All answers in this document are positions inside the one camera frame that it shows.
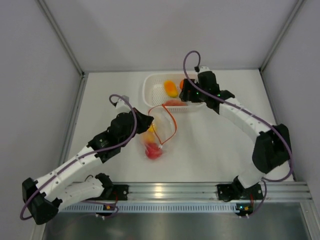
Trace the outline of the orange fake fruit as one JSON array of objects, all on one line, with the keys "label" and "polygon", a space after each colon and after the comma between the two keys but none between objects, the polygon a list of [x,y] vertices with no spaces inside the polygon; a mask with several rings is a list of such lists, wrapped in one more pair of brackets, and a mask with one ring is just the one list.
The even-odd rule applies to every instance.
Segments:
[{"label": "orange fake fruit", "polygon": [[182,90],[184,87],[184,80],[181,80],[179,83],[179,88]]}]

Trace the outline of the fake watermelon slice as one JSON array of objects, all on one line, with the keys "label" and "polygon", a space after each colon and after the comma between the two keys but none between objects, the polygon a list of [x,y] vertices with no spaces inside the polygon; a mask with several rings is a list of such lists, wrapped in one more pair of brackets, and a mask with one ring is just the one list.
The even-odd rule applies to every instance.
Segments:
[{"label": "fake watermelon slice", "polygon": [[167,100],[163,105],[168,107],[185,107],[187,106],[187,103],[179,99],[170,99]]}]

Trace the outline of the yellow fake lemon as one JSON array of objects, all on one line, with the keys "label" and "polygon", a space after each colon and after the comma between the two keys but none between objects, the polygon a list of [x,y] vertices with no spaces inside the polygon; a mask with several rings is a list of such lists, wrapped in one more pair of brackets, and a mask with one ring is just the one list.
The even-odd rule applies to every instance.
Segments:
[{"label": "yellow fake lemon", "polygon": [[152,124],[147,131],[154,133],[156,130],[157,130],[157,127],[154,124]]}]

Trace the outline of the red fake apple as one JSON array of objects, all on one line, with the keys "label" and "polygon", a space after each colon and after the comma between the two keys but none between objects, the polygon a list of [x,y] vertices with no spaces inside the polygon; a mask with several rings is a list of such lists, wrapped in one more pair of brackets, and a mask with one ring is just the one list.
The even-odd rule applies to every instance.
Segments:
[{"label": "red fake apple", "polygon": [[145,147],[145,155],[151,160],[155,160],[163,154],[163,150],[154,142],[146,144]]}]

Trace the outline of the clear zip top bag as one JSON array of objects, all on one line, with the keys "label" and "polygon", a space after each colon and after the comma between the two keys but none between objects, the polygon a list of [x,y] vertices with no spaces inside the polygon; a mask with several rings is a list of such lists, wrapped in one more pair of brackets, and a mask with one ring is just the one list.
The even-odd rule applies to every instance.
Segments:
[{"label": "clear zip top bag", "polygon": [[[156,143],[162,149],[163,153],[159,157],[161,158],[172,149],[173,139],[178,131],[178,124],[172,113],[169,111],[169,108],[167,106],[164,106],[164,104],[160,104],[150,108],[147,112],[147,115],[154,117],[152,124],[157,127],[157,130],[152,133],[155,135],[154,143]],[[139,143],[143,147],[143,153],[145,154],[146,144],[142,142],[142,134],[139,136]]]}]

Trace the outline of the peach fake fruit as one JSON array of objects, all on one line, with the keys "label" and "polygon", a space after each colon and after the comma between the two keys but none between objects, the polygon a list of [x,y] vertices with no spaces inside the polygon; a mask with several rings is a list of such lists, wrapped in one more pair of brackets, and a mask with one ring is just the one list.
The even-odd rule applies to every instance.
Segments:
[{"label": "peach fake fruit", "polygon": [[150,144],[150,143],[155,143],[156,142],[156,137],[152,132],[144,132],[141,135],[141,141],[144,144]]}]

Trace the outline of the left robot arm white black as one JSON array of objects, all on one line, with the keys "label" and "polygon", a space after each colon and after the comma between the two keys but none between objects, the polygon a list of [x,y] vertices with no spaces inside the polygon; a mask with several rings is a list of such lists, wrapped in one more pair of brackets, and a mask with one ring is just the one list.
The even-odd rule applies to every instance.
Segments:
[{"label": "left robot arm white black", "polygon": [[121,152],[135,136],[146,132],[154,118],[132,107],[124,97],[117,95],[112,105],[119,110],[109,127],[97,134],[75,156],[58,168],[37,179],[27,178],[22,183],[24,206],[20,219],[27,220],[24,212],[37,225],[52,220],[61,210],[90,199],[107,200],[114,192],[114,184],[104,173],[84,182],[75,180],[89,170],[100,167]]}]

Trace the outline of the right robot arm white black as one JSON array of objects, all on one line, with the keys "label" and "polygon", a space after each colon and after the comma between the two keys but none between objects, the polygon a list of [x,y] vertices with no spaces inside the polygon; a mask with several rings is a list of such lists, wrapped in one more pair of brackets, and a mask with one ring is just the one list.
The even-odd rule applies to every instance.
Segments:
[{"label": "right robot arm white black", "polygon": [[232,183],[223,185],[218,193],[219,199],[229,202],[246,198],[265,175],[291,159],[288,128],[284,124],[272,125],[250,113],[234,94],[220,89],[212,71],[199,71],[197,79],[185,78],[179,98],[183,102],[205,103],[209,109],[231,121],[254,143],[250,164]]}]

